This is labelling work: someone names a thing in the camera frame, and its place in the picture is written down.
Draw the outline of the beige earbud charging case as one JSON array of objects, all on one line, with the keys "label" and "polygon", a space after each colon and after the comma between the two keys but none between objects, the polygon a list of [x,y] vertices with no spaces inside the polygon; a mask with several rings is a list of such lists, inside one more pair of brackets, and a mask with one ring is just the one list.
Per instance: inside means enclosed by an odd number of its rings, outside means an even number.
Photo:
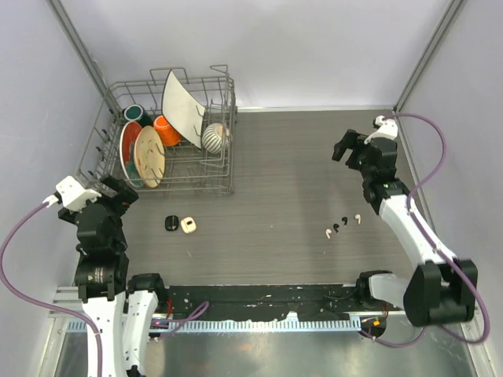
[{"label": "beige earbud charging case", "polygon": [[180,226],[185,234],[190,234],[196,231],[197,225],[192,217],[185,217],[180,221]]}]

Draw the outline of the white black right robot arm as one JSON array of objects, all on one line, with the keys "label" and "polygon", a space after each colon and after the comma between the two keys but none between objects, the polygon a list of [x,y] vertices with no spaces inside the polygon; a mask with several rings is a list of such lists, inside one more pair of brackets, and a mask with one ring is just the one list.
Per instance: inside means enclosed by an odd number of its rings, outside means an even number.
[{"label": "white black right robot arm", "polygon": [[478,269],[445,247],[423,219],[409,190],[396,176],[398,145],[389,138],[347,130],[334,146],[332,158],[350,156],[346,164],[362,176],[365,201],[390,227],[412,267],[410,279],[389,272],[363,273],[368,281],[355,290],[355,301],[365,310],[382,301],[405,311],[416,327],[468,322],[474,317]]}]

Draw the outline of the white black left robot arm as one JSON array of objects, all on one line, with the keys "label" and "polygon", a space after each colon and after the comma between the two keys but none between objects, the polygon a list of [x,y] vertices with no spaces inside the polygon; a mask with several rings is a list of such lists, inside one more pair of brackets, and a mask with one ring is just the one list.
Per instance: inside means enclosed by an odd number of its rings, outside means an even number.
[{"label": "white black left robot arm", "polygon": [[57,186],[59,219],[76,226],[79,262],[75,285],[87,325],[89,376],[143,376],[154,313],[168,301],[158,273],[129,277],[122,216],[138,200],[123,180],[106,175],[112,195],[84,188],[72,176]]}]

